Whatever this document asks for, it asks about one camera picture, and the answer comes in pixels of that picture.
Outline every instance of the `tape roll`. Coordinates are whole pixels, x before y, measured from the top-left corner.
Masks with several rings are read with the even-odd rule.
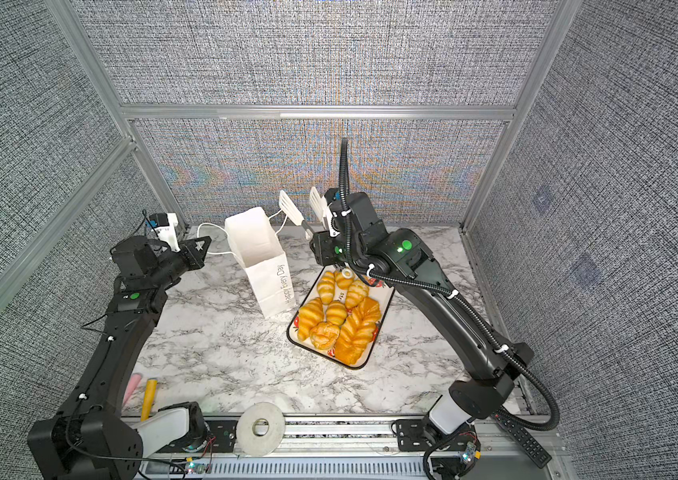
[[[268,424],[267,433],[262,436],[254,432],[254,425],[259,420],[266,420]],[[238,419],[235,434],[243,452],[252,457],[263,457],[281,444],[285,430],[286,420],[281,409],[269,402],[261,402],[243,412]]]

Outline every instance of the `remote control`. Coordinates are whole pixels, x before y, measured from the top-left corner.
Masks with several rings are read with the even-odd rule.
[[[552,457],[542,447],[536,438],[532,437],[530,433],[524,428],[515,423],[511,419],[504,418],[498,414],[494,414],[494,419],[500,427],[506,430],[515,441],[520,444],[526,455],[533,460],[539,468],[544,468],[547,463],[552,460]]]

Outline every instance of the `marble pattern surface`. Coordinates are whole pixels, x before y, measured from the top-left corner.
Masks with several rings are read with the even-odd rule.
[[[413,227],[449,279],[483,313],[483,299],[455,226]],[[224,233],[204,226],[211,251],[227,251]],[[301,303],[321,267],[304,231],[286,227],[281,244]],[[144,376],[124,407],[138,415],[145,379],[158,380],[152,411],[197,401],[206,415],[243,412],[257,402],[293,413],[424,413],[450,383],[464,377],[456,353],[413,304],[396,294],[368,364],[348,370],[292,345],[294,311],[265,319],[245,272],[231,255],[209,255],[169,291],[159,325],[134,372]],[[510,398],[507,407],[518,411]]]

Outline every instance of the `yellow cylindrical stick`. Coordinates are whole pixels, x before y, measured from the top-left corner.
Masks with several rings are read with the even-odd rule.
[[[152,400],[155,400],[155,390],[158,388],[158,380],[147,380],[147,387],[145,388],[145,401],[142,403],[142,421],[144,422],[150,417],[150,410],[152,410]]]

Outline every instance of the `bread roll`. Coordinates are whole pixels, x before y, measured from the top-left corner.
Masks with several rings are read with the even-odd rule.
[[[310,330],[310,340],[318,350],[328,350],[339,338],[339,327],[329,322],[320,322]]]
[[[342,274],[342,272],[345,270],[349,272],[350,278],[346,278],[344,274]],[[352,281],[355,280],[355,273],[348,268],[337,270],[336,272],[334,272],[334,276],[336,277],[337,280],[337,286],[342,290],[346,290],[350,285],[352,285]]]
[[[341,325],[347,318],[347,308],[344,303],[339,300],[334,300],[326,308],[326,321],[334,325]]]
[[[345,365],[353,366],[373,339],[377,321],[382,318],[379,302],[364,298],[344,322],[334,345],[334,356]]]
[[[324,305],[328,305],[334,299],[334,291],[336,289],[336,281],[334,273],[326,271],[317,283],[317,294],[321,297]]]
[[[314,298],[299,309],[299,340],[305,341],[310,336],[312,327],[323,321],[323,303]]]
[[[361,282],[360,279],[356,278],[353,283],[350,285],[350,288],[347,289],[347,298],[344,301],[344,305],[348,309],[355,308],[355,305],[361,302],[364,298],[368,296],[368,285]]]

